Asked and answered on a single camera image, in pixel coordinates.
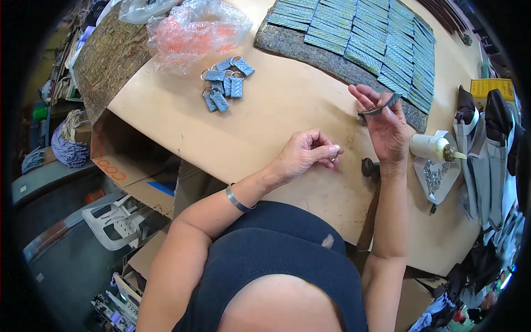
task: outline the green container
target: green container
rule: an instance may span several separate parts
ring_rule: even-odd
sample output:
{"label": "green container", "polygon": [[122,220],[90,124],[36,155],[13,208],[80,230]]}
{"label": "green container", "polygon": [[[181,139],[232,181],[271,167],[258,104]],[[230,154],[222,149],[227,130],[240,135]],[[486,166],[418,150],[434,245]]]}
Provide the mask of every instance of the green container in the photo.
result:
{"label": "green container", "polygon": [[31,118],[33,120],[44,120],[48,116],[48,107],[47,106],[41,106],[38,108],[33,109],[33,113],[31,114]]}

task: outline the yellow box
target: yellow box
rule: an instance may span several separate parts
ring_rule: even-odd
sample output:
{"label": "yellow box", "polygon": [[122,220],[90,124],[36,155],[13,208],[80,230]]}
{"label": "yellow box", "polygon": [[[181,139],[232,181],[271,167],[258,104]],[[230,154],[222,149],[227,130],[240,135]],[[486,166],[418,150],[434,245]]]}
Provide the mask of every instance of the yellow box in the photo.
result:
{"label": "yellow box", "polygon": [[506,101],[515,101],[515,91],[510,79],[479,79],[470,83],[470,93],[474,99],[487,99],[489,91],[499,89]]}
{"label": "yellow box", "polygon": [[476,108],[480,112],[484,112],[484,107],[487,103],[487,95],[489,91],[498,89],[502,97],[507,102],[507,107],[511,111],[515,122],[520,123],[520,102],[516,97],[515,89],[510,79],[479,79],[471,80],[470,93],[474,97]]}

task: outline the glue bottle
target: glue bottle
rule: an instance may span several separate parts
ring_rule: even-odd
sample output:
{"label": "glue bottle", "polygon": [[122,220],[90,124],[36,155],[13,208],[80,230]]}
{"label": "glue bottle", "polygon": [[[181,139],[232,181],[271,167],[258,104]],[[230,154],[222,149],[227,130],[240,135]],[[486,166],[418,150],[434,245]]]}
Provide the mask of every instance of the glue bottle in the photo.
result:
{"label": "glue bottle", "polygon": [[409,139],[409,151],[434,163],[466,159],[466,155],[458,152],[444,137],[415,134]]}

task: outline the table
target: table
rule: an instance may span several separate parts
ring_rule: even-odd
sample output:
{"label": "table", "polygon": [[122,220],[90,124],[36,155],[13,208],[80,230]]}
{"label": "table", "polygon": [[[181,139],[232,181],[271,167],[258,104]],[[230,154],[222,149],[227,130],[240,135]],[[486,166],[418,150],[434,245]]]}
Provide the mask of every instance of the table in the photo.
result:
{"label": "table", "polygon": [[[113,113],[171,152],[230,183],[258,171],[275,157],[295,131],[319,127],[345,149],[334,172],[315,167],[264,199],[305,209],[356,244],[375,188],[361,174],[361,160],[375,159],[366,127],[358,121],[347,86],[307,64],[252,47],[254,34],[274,0],[228,1],[254,22],[232,56],[243,56],[256,72],[244,82],[244,97],[231,100],[224,114],[210,113],[201,96],[200,73],[224,57],[204,59],[189,76],[156,73],[153,59],[142,66],[108,105]],[[413,0],[404,3],[431,25],[435,44],[435,95],[426,134],[451,130],[460,84],[478,78],[479,42],[465,46]],[[408,265],[445,276],[461,262],[478,236],[459,204],[462,177],[430,216],[409,156],[410,207]]]}

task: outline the cork board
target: cork board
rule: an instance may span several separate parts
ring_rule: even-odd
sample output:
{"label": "cork board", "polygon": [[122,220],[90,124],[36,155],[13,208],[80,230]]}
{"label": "cork board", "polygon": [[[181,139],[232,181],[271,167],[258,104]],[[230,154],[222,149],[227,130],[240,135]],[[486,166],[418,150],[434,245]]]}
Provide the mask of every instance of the cork board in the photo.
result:
{"label": "cork board", "polygon": [[81,49],[73,70],[90,123],[99,119],[124,84],[150,58],[145,24],[118,20],[117,5]]}
{"label": "cork board", "polygon": [[[392,92],[376,80],[370,72],[325,49],[304,43],[305,34],[288,28],[267,23],[272,12],[270,8],[254,38],[254,47],[307,63],[324,71],[346,84],[364,84],[378,92]],[[402,108],[407,123],[417,132],[424,133],[428,115],[420,111],[407,100],[402,99]]]}

